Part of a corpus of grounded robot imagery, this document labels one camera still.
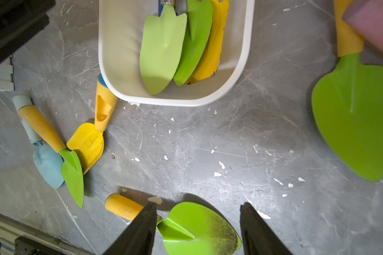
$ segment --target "trowel handle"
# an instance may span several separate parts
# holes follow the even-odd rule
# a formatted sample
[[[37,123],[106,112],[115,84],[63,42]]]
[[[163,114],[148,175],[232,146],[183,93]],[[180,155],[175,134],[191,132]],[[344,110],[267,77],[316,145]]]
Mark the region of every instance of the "trowel handle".
[[[15,109],[18,110],[24,106],[27,105],[33,105],[33,102],[31,102],[31,98],[27,95],[15,95],[13,96],[13,103],[15,106]],[[30,143],[32,144],[42,144],[42,138],[37,134],[36,131],[19,115],[21,123],[23,124],[24,130],[26,131],[27,135],[29,136]]]
[[[115,109],[116,101],[116,95],[108,89],[102,75],[99,74],[96,84],[95,130],[103,132],[107,129],[108,122]]]
[[[338,57],[363,51],[363,38],[342,20],[353,0],[334,0]]]
[[[143,206],[117,193],[113,193],[105,201],[105,209],[116,215],[133,221],[142,211]]]
[[[27,105],[21,108],[18,113],[38,133],[38,135],[56,151],[56,153],[66,148],[66,145],[61,141],[53,127],[48,123],[37,107],[34,105]]]

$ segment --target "scratched floor surface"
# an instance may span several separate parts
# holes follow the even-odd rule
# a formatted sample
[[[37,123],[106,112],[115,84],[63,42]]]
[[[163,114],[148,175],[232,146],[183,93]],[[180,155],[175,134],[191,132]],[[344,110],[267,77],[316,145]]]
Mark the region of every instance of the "scratched floor surface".
[[[0,213],[102,254],[127,226],[104,209],[122,188],[143,204],[161,197],[163,215],[207,201],[239,232],[239,207],[252,201],[295,255],[383,254],[383,181],[344,166],[310,112],[312,86],[337,61],[331,0],[256,1],[250,56],[227,95],[196,108],[119,100],[83,209],[65,185],[50,188],[11,97],[30,95],[65,141],[94,118],[98,9],[57,1],[50,25],[13,54],[15,91],[0,93]],[[367,48],[363,61],[383,65]],[[158,233],[153,254],[166,254]]]

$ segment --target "light green trowel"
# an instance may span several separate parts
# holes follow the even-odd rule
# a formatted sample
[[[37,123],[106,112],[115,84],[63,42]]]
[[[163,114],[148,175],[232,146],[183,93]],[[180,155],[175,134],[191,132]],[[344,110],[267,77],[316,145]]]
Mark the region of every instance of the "light green trowel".
[[[114,193],[105,208],[132,221],[143,206]],[[157,227],[169,255],[232,255],[241,247],[239,235],[223,217],[195,203],[177,204],[166,219],[157,217]]]
[[[176,16],[176,0],[161,0],[160,17],[149,15],[144,21],[140,73],[151,95],[162,92],[173,79],[182,54],[187,14]]]

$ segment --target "light blue trowel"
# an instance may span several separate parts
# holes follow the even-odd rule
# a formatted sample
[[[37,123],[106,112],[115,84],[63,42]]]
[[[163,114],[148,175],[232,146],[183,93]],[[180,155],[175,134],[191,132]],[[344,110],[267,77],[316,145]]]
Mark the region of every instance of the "light blue trowel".
[[[13,96],[15,109],[18,110],[26,105],[32,105],[31,98],[27,95]],[[43,139],[21,117],[21,123],[29,136],[30,142],[37,147],[33,154],[33,161],[44,180],[53,188],[59,188],[64,179],[61,176],[61,166],[64,163],[62,157],[51,146],[43,144]]]

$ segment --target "white plastic bin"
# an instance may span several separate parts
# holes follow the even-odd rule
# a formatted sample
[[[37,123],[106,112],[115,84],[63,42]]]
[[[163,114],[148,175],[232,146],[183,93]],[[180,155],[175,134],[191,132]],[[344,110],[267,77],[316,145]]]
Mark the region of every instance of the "white plastic bin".
[[[185,0],[177,0],[178,8]],[[178,87],[173,81],[151,96],[139,69],[144,19],[157,15],[157,0],[100,0],[99,65],[109,89],[129,102],[152,105],[199,106],[223,97],[243,72],[250,51],[255,0],[230,0],[223,52],[217,74]]]

